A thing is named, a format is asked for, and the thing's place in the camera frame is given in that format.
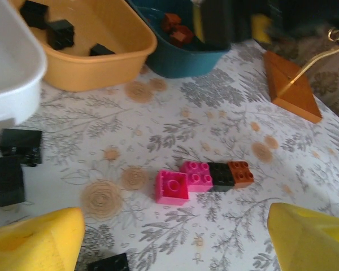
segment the orange wooden base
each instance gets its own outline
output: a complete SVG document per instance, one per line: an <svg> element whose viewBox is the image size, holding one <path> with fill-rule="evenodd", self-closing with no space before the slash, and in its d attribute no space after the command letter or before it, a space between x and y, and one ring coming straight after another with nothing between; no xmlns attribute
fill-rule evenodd
<svg viewBox="0 0 339 271"><path fill-rule="evenodd" d="M278 96L300 67L271 51L265 53L264 62L271 102L303 119L318 123L322 117L306 75L301 76L284 94Z"/></svg>

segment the yellow plastic bin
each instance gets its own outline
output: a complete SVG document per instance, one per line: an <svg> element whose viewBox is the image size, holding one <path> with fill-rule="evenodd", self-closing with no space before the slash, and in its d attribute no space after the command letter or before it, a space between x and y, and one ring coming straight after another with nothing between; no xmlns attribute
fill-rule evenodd
<svg viewBox="0 0 339 271"><path fill-rule="evenodd" d="M31 28L45 49L44 80L58 89L87 91L133 80L156 48L150 28L125 0L33 0L49 6L49 21L68 20L75 27L72 48L55 51L45 30ZM19 11L24 0L11 0ZM89 56L96 43L115 55Z"/></svg>

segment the floral tablecloth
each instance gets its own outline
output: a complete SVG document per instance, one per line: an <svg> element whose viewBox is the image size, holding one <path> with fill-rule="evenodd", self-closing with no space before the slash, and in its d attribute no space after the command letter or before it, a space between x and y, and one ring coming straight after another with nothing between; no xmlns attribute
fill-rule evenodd
<svg viewBox="0 0 339 271"><path fill-rule="evenodd" d="M266 221L287 202L339 216L339 118L304 121L269 99L263 50L236 46L209 74L68 93L43 84L21 128L44 131L44 163L24 168L27 201L0 209L0 226L82 206L77 270L126 252L131 270L279 271ZM246 160L255 184L154 202L160 169L184 160Z"/></svg>

